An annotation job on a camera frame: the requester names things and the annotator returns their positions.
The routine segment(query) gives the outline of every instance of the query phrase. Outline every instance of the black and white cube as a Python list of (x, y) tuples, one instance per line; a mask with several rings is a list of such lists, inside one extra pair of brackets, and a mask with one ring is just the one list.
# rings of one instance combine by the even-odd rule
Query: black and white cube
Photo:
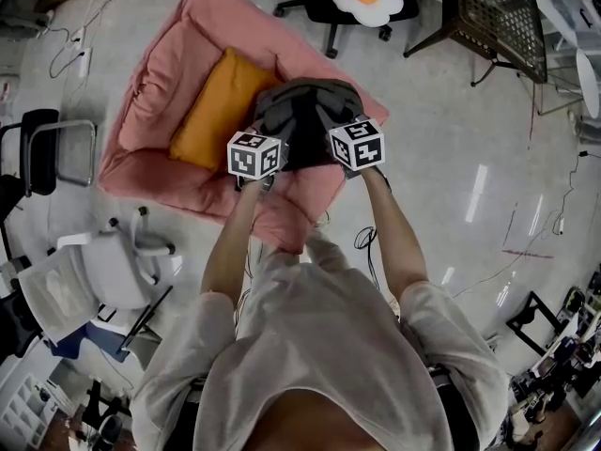
[(227, 144), (227, 170), (259, 180), (280, 168), (282, 141), (256, 133), (236, 132)]
[(330, 130), (334, 158), (351, 170), (383, 163), (384, 134), (374, 119)]

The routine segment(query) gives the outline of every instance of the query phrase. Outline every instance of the pink armchair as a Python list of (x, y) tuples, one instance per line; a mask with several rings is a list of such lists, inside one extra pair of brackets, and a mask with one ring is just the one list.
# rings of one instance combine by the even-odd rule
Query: pink armchair
[[(102, 157), (102, 190), (225, 221), (238, 199), (234, 178), (170, 160), (169, 145), (226, 47), (284, 81), (316, 77), (350, 82), (368, 116), (380, 123), (388, 117), (348, 76), (249, 0), (181, 0), (131, 77)], [(257, 207), (254, 235), (301, 253), (311, 227), (344, 182), (338, 165), (280, 174)]]

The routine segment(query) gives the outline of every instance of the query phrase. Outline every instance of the orange pillow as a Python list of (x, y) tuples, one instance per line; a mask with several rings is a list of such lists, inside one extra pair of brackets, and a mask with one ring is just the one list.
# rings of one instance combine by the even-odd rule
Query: orange pillow
[(229, 140), (253, 123), (256, 96), (280, 83), (271, 71), (225, 49), (171, 142), (170, 157), (220, 170)]

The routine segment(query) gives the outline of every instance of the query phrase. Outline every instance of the t-shirt sleeve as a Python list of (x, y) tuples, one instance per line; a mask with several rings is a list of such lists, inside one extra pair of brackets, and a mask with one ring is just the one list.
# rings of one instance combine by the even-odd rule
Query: t-shirt sleeve
[(234, 305), (225, 295), (200, 294), (161, 342), (130, 405), (140, 451), (164, 447), (189, 385), (206, 376), (220, 352), (236, 340)]
[(413, 284), (399, 304), (401, 317), (418, 338), (428, 363), (449, 370), (484, 449), (507, 413), (507, 375), (463, 312), (436, 286)]

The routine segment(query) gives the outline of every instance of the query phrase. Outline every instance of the polished floor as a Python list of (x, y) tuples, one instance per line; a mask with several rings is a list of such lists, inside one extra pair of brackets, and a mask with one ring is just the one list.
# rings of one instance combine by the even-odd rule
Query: polished floor
[[(79, 27), (88, 1), (61, 6), (53, 27)], [(49, 77), (51, 60), (63, 45), (62, 33), (29, 41), (15, 119), (43, 106), (61, 108), (67, 118), (91, 118), (99, 125), (99, 159), (129, 75), (177, 1), (114, 0), (88, 28), (93, 54), (86, 85), (78, 79), (77, 66), (69, 75), (65, 71), (57, 79)], [(253, 1), (271, 11), (282, 0)], [(439, 4), (422, 0), (421, 8), (418, 19), (394, 23), (386, 43), (373, 29), (345, 28), (336, 65), (391, 111), (384, 126), (384, 170), (422, 244), (431, 281), (456, 296), (484, 336), (502, 335), (497, 353), (505, 370), (515, 374), (533, 364), (536, 355), (507, 333), (504, 322), (530, 290), (556, 311), (571, 286), (586, 285), (601, 258), (601, 160), (579, 160), (574, 191), (565, 200), (564, 232), (554, 235), (552, 225), (570, 189), (568, 177), (579, 150), (566, 113), (534, 117), (531, 127), (531, 101), (516, 74), (495, 70), (471, 88), (474, 67), (481, 74), (486, 62), (452, 41), (403, 58), (409, 43), (439, 26)], [(292, 11), (285, 22), (317, 48), (323, 47), (325, 26), (310, 22), (303, 10)], [(54, 71), (66, 58), (59, 57)], [(546, 96), (549, 103), (552, 99)], [(66, 145), (69, 156), (85, 154), (85, 142)], [(11, 155), (5, 155), (8, 161)], [(112, 216), (127, 223), (141, 203), (61, 183), (52, 196), (24, 200), (23, 211), (12, 213), (11, 242), (16, 251), (40, 259), (57, 237), (101, 226)], [(164, 284), (176, 286), (162, 305), (160, 328), (167, 329), (198, 291), (219, 228), (168, 208), (149, 207), (150, 228), (168, 236), (181, 255), (164, 274)], [(357, 232), (373, 223), (359, 179), (348, 183), (330, 217), (326, 233), (353, 265), (367, 272), (365, 252), (353, 247)], [(378, 252), (374, 254), (382, 282), (381, 262)], [(531, 331), (540, 342), (548, 338), (545, 325), (533, 325)], [(93, 350), (83, 356), (88, 354), (89, 361), (82, 364), (86, 370), (99, 359)]]

